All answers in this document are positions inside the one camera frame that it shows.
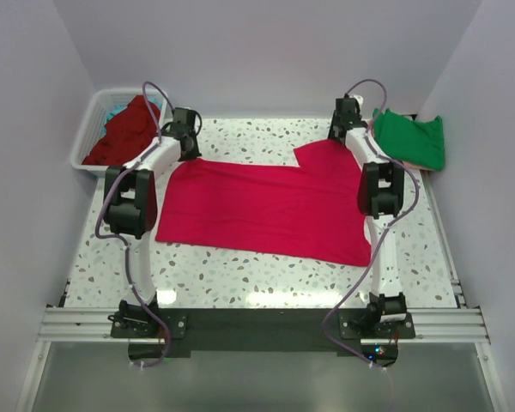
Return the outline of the pink red t-shirt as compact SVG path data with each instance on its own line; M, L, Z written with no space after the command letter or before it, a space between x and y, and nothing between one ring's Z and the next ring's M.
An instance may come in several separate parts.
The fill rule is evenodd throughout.
M353 154L322 140L294 155L294 166L182 163L168 180L156 241L367 266Z

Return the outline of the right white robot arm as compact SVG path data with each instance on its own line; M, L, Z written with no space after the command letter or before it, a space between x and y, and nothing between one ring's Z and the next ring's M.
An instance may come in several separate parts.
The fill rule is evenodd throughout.
M365 216L372 246L372 279L364 309L342 310L338 319L345 339L392 335L407 318L398 271L397 236L393 222L402 215L404 174L372 139L372 128L361 116L363 98L346 94L336 99L328 138L347 148L360 167L358 210Z

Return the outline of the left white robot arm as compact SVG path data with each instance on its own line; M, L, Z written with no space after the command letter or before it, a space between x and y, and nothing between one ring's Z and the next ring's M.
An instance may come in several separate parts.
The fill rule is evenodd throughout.
M106 169L103 205L94 234L99 239L118 239L124 246L126 295L118 311L108 318L114 338L168 338L150 264L151 232L158 218L156 180L171 165L201 155L197 143L201 129L200 113L175 108L173 119L141 154L122 166Z

